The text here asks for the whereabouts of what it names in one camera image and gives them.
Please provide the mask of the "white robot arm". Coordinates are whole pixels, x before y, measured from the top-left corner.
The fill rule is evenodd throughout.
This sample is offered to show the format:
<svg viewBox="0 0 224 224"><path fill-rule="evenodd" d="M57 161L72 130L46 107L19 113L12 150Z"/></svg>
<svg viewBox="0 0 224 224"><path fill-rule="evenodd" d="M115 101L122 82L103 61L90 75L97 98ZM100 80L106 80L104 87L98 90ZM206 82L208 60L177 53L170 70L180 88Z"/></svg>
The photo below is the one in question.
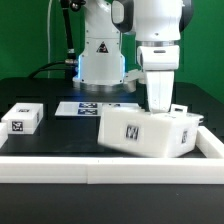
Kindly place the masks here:
<svg viewBox="0 0 224 224"><path fill-rule="evenodd" d="M135 83L147 87L149 110L167 112L180 33L192 19L193 0L87 0L85 45L73 86L111 92Z"/></svg>

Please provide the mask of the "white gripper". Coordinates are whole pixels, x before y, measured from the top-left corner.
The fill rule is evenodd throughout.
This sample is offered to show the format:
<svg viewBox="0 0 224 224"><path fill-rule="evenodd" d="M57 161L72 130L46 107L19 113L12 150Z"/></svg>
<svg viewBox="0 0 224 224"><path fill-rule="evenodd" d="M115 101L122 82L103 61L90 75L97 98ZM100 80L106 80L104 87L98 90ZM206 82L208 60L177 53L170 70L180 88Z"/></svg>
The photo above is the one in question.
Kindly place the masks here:
<svg viewBox="0 0 224 224"><path fill-rule="evenodd" d="M137 48L137 62L144 72L151 113L168 112L173 92L174 71L179 68L178 45Z"/></svg>

